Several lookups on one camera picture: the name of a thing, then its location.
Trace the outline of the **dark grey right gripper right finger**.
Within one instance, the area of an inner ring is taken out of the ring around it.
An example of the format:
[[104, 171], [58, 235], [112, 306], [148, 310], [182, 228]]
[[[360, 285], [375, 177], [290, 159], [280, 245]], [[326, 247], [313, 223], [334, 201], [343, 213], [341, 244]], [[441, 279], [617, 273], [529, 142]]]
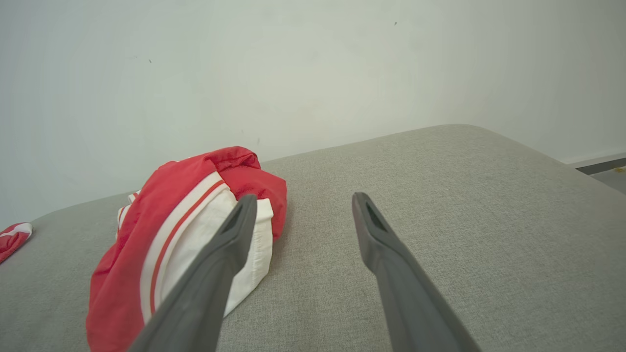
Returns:
[[363, 263], [376, 277], [395, 352], [478, 352], [460, 318], [369, 196], [356, 192], [352, 212]]

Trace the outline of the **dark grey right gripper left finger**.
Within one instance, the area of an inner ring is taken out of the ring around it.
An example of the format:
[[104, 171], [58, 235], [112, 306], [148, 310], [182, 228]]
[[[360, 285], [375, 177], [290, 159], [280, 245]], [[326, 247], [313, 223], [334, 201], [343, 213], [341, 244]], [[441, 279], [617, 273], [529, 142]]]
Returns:
[[132, 352], [214, 352], [235, 275], [245, 266], [257, 198], [239, 200], [138, 338]]

